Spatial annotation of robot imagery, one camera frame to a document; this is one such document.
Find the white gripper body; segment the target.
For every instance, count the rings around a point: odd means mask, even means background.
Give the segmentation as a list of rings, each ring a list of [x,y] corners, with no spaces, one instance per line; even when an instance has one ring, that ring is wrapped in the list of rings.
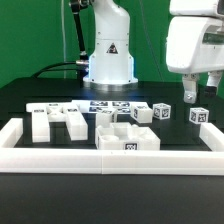
[[[171,0],[166,64],[174,73],[224,70],[224,0]]]

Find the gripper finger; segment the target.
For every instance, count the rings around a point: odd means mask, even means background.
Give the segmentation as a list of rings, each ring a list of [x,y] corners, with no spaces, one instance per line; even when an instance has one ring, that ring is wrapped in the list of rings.
[[[217,95],[222,75],[222,71],[212,71],[208,73],[208,80],[205,86],[205,95],[207,97],[215,97]]]
[[[185,74],[182,76],[182,83],[184,88],[184,102],[195,103],[198,92],[198,74]]]

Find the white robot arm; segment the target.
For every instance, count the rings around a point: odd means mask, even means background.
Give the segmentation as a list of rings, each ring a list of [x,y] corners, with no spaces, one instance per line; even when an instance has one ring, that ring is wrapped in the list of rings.
[[[91,6],[95,15],[95,50],[87,55],[79,12]],[[129,53],[130,16],[113,0],[70,0],[80,58],[88,68],[84,84],[105,91],[138,83]],[[224,0],[171,0],[173,15],[166,39],[168,70],[182,76],[184,101],[197,100],[197,80],[208,74],[205,94],[214,96],[224,74]]]

